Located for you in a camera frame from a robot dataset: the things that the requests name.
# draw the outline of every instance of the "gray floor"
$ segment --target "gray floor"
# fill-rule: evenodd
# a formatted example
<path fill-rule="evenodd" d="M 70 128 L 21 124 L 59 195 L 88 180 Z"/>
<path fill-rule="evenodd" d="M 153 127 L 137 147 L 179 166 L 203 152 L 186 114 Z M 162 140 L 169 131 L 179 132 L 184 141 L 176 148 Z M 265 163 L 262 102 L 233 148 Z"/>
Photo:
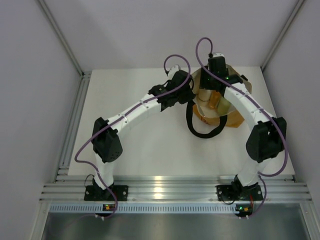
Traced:
<path fill-rule="evenodd" d="M 55 213 L 42 240 L 308 240 L 298 205 L 263 206 L 250 220 L 214 214 L 116 214 L 102 221 Z"/>

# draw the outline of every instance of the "robotic arm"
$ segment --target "robotic arm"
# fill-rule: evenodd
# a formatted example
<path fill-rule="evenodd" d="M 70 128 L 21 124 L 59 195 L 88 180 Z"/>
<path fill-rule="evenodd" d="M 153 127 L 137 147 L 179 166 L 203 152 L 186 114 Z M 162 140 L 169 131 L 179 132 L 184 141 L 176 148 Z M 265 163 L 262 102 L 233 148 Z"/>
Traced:
<path fill-rule="evenodd" d="M 216 53 L 209 58 L 208 69 L 213 74 L 223 78 L 230 85 L 243 91 L 246 95 L 250 95 L 238 75 L 229 75 L 225 58 L 222 54 Z M 148 94 L 138 103 L 134 104 L 133 107 L 106 120 L 100 117 L 95 121 L 92 135 L 106 127 L 109 123 L 122 117 L 121 120 L 112 127 L 109 127 L 92 140 L 97 168 L 101 178 L 108 187 L 112 188 L 114 184 L 114 164 L 115 160 L 123 152 L 121 139 L 125 134 L 149 116 L 162 112 L 176 103 L 185 104 L 195 98 L 196 95 L 192 92 L 189 84 L 192 76 L 190 76 L 186 84 L 177 91 L 165 96 L 160 96 L 181 85 L 187 76 L 188 73 L 180 70 L 176 65 L 170 69 L 168 73 L 169 80 L 165 84 L 152 87 Z M 247 97 L 239 94 L 239 92 L 232 87 L 226 86 L 213 79 L 206 75 L 205 72 L 201 72 L 200 87 L 221 93 L 221 95 L 240 112 L 251 130 L 251 134 L 246 143 L 246 150 L 251 159 L 247 161 L 243 169 L 235 176 L 231 184 L 236 198 L 238 200 L 246 200 L 252 191 L 257 190 L 257 188 L 260 189 L 257 173 L 263 171 L 270 159 L 276 157 L 278 153 L 284 149 L 280 136 L 273 124 L 261 112 L 261 108 L 256 107 Z M 148 102 L 145 101 L 152 97 L 156 98 Z M 267 114 L 273 118 L 285 136 L 286 121 L 282 117 L 274 118 L 271 114 Z M 93 186 L 95 194 L 98 195 L 98 199 L 103 200 L 108 198 L 109 192 L 97 175 L 94 177 Z"/>

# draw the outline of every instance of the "white table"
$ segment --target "white table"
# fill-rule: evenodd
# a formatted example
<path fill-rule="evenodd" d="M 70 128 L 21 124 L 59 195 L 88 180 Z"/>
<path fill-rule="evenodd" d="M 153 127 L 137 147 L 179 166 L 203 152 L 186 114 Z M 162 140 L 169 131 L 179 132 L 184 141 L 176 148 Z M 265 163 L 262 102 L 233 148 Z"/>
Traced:
<path fill-rule="evenodd" d="M 268 89 L 258 66 L 234 67 L 252 84 L 253 97 L 275 115 Z M 69 175 L 94 174 L 91 166 L 76 163 L 77 150 L 92 135 L 97 118 L 107 119 L 122 112 L 143 97 L 152 86 L 167 78 L 162 68 L 101 69 L 92 71 L 81 120 L 74 144 Z M 193 116 L 198 132 L 207 133 L 214 126 Z M 244 122 L 238 128 L 225 127 L 211 139 L 192 135 L 186 123 L 186 104 L 167 108 L 136 126 L 121 142 L 123 153 L 116 160 L 115 175 L 127 176 L 225 176 L 236 175 L 249 159 L 245 144 L 250 131 Z M 79 156 L 95 162 L 92 144 Z M 264 173 L 275 173 L 284 161 L 281 152 Z M 289 159 L 283 175 L 294 175 Z"/>

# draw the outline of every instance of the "gray wall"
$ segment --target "gray wall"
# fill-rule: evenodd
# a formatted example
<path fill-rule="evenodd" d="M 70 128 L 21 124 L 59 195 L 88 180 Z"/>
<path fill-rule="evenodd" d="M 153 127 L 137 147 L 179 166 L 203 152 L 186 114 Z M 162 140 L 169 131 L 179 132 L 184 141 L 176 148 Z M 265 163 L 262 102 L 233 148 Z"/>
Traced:
<path fill-rule="evenodd" d="M 85 70 L 159 68 L 174 53 L 196 67 L 204 36 L 229 64 L 260 66 L 296 1 L 46 0 Z"/>
<path fill-rule="evenodd" d="M 26 239 L 79 76 L 34 0 L 0 7 L 0 239 Z"/>
<path fill-rule="evenodd" d="M 264 72 L 274 108 L 287 120 L 295 171 L 320 213 L 320 1 L 307 0 Z"/>

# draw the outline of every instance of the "wall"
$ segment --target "wall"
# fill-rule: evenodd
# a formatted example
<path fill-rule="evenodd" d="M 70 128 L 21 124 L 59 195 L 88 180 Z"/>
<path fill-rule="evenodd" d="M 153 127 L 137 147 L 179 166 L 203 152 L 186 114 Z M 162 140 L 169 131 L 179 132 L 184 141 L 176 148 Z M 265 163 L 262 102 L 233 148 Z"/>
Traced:
<path fill-rule="evenodd" d="M 287 120 L 295 171 L 309 187 L 320 213 L 320 1 L 306 1 L 267 66 L 264 76 L 274 108 Z"/>
<path fill-rule="evenodd" d="M 260 66 L 297 0 L 46 0 L 85 70 L 198 66 L 210 37 L 235 66 Z M 200 47 L 208 54 L 208 43 Z"/>
<path fill-rule="evenodd" d="M 0 7 L 0 239 L 26 239 L 79 76 L 34 0 Z"/>

